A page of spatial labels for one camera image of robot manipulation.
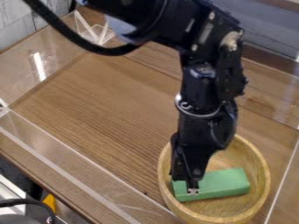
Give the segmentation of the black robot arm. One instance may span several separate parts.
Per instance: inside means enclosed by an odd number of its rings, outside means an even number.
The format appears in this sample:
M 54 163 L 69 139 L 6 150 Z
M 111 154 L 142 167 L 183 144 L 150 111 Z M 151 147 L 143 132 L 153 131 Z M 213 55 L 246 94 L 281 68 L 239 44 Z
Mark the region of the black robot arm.
M 243 74 L 243 29 L 210 0 L 78 0 L 107 16 L 129 43 L 150 41 L 181 56 L 182 88 L 175 96 L 178 130 L 173 134 L 171 177 L 197 195 L 213 155 L 237 133 L 249 79 Z

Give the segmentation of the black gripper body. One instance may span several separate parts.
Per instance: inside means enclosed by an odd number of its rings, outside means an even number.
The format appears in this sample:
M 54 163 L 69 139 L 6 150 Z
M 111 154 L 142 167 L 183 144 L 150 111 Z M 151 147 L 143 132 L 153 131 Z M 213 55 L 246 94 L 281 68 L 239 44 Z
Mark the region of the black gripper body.
M 190 174 L 206 172 L 211 156 L 225 150 L 237 133 L 239 109 L 234 101 L 221 106 L 219 113 L 209 118 L 179 114 L 178 130 L 171 146 L 182 149 L 186 180 Z

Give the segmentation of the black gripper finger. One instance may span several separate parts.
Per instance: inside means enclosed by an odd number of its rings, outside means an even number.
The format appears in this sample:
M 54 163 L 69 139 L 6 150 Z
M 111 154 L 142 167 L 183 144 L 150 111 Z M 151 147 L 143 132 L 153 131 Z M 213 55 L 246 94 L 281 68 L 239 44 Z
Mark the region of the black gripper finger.
M 190 195 L 198 195 L 199 194 L 199 182 L 202 180 L 202 172 L 197 171 L 194 174 L 189 175 L 187 178 L 187 193 Z
M 174 181 L 185 181 L 187 174 L 186 174 L 186 167 L 183 161 L 183 153 L 179 147 L 173 147 L 173 157 L 171 157 L 171 172 Z

